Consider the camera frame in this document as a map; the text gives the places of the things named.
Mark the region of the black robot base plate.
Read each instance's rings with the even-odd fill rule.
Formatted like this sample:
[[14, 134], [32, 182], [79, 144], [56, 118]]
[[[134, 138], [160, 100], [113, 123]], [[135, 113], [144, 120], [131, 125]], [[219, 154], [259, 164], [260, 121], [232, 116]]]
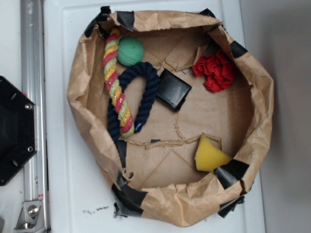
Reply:
[[35, 104], [1, 76], [0, 185], [7, 185], [35, 153]]

